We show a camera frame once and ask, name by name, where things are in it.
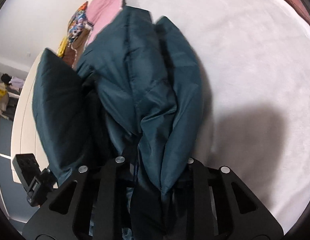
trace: black hair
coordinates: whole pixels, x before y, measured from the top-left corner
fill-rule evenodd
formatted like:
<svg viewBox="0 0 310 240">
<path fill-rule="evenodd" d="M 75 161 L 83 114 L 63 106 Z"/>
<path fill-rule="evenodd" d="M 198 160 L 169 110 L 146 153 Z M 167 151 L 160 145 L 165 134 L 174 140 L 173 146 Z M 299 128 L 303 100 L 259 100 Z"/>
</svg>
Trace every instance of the black hair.
<svg viewBox="0 0 310 240">
<path fill-rule="evenodd" d="M 10 81 L 11 81 L 11 79 L 12 79 L 12 77 L 11 76 L 9 76 L 8 74 L 3 74 L 2 75 L 2 77 L 0 78 L 1 79 L 1 81 L 5 84 L 5 85 L 10 85 Z"/>
</svg>

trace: pile of clothes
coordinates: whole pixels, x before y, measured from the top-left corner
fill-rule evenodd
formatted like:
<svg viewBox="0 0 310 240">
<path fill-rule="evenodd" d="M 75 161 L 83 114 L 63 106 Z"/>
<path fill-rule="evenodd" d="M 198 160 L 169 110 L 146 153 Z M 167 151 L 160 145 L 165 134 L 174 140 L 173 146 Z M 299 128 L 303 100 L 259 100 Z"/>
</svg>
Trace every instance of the pile of clothes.
<svg viewBox="0 0 310 240">
<path fill-rule="evenodd" d="M 96 35 L 122 10 L 125 0 L 87 0 L 68 23 L 57 55 L 72 68 Z"/>
<path fill-rule="evenodd" d="M 10 97 L 7 87 L 4 83 L 0 83 L 0 116 L 13 121 L 18 99 Z"/>
<path fill-rule="evenodd" d="M 168 18 L 153 24 L 148 11 L 124 3 L 86 1 L 69 24 L 64 52 L 43 52 L 36 128 L 59 185 L 81 165 L 93 169 L 132 152 L 123 239 L 183 239 L 187 207 L 175 184 L 202 117 L 199 64 Z"/>
</svg>

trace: gray floor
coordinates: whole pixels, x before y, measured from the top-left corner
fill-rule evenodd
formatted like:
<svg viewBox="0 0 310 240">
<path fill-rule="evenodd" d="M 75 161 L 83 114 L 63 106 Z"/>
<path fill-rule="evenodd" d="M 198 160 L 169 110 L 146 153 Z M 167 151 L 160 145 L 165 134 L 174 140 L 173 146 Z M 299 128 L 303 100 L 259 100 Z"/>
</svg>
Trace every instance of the gray floor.
<svg viewBox="0 0 310 240">
<path fill-rule="evenodd" d="M 0 118 L 0 153 L 10 156 L 13 122 Z M 31 207 L 26 201 L 26 191 L 19 183 L 13 182 L 10 160 L 0 156 L 0 189 L 11 218 L 12 225 L 21 232 L 38 208 Z"/>
</svg>

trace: bed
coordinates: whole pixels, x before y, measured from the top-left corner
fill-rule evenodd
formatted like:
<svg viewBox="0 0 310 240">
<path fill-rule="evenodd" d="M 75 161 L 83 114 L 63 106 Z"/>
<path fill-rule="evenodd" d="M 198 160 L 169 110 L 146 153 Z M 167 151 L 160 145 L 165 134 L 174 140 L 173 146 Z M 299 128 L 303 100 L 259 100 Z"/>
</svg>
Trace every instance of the bed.
<svg viewBox="0 0 310 240">
<path fill-rule="evenodd" d="M 306 99 L 310 98 L 310 0 L 301 0 L 308 16 L 305 12 L 303 16 L 303 9 L 297 14 L 298 9 L 295 11 L 283 0 L 194 0 L 192 7 L 187 0 L 152 1 L 126 0 L 128 5 L 151 11 L 154 20 L 161 15 L 173 20 L 198 54 L 203 77 L 207 77 L 206 118 L 194 157 L 213 168 L 229 165 L 288 232 L 287 239 L 309 239 L 310 111 L 305 109 L 310 109 Z M 185 12 L 187 22 L 182 17 Z M 20 97 L 11 150 L 12 155 L 34 152 L 43 169 L 48 161 L 31 113 L 32 86 L 40 55 Z M 300 64 L 299 60 L 305 67 L 302 73 L 293 68 Z M 296 76 L 305 82 L 294 82 Z M 234 89 L 242 84 L 246 85 L 241 91 Z M 304 154 L 294 159 L 296 152 Z M 18 182 L 13 168 L 12 172 Z"/>
</svg>

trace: black mount bracket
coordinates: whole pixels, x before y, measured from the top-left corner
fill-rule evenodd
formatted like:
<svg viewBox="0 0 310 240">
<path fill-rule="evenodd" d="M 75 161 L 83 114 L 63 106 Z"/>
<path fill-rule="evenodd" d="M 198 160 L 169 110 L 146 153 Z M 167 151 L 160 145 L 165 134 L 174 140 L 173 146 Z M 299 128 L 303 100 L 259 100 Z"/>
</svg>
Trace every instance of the black mount bracket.
<svg viewBox="0 0 310 240">
<path fill-rule="evenodd" d="M 81 166 L 56 190 L 25 225 L 26 240 L 120 240 L 119 192 L 133 187 L 123 180 L 130 163 L 123 157 L 103 167 Z M 189 160 L 185 172 L 192 183 L 187 239 L 280 240 L 283 230 L 260 200 L 226 166 L 205 167 Z M 94 221 L 93 233 L 90 226 Z"/>
<path fill-rule="evenodd" d="M 15 171 L 27 193 L 27 201 L 32 206 L 42 205 L 47 194 L 53 190 L 56 177 L 50 169 L 42 172 L 34 154 L 17 154 L 13 159 Z"/>
</svg>

